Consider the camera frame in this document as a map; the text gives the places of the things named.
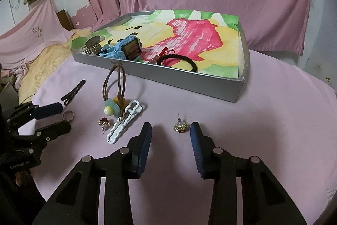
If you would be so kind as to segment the person's left hand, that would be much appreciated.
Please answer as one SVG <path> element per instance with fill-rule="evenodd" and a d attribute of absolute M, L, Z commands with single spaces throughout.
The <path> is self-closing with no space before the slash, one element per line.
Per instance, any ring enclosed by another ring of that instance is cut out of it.
<path fill-rule="evenodd" d="M 15 174 L 15 183 L 17 186 L 21 186 L 23 183 L 30 180 L 30 173 L 28 171 L 21 171 Z"/>

